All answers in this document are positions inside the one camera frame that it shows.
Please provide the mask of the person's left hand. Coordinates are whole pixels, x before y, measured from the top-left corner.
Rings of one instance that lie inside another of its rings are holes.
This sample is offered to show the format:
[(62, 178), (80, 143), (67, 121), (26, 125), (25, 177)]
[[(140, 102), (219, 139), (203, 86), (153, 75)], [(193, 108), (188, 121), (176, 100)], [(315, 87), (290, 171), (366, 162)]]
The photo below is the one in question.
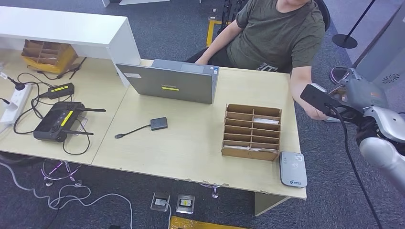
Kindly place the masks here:
[(328, 117), (323, 112), (319, 111), (313, 106), (309, 106), (308, 108), (306, 108), (305, 112), (310, 118), (314, 120), (324, 121), (328, 119)]

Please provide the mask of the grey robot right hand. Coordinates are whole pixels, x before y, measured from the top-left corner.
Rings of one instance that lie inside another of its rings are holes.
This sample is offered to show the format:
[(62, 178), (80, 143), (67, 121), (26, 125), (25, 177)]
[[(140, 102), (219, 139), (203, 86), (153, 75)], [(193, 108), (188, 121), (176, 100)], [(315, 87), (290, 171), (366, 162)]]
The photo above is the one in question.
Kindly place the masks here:
[(345, 68), (343, 77), (328, 95), (358, 111), (371, 106), (389, 107), (383, 89), (363, 78), (354, 68)]

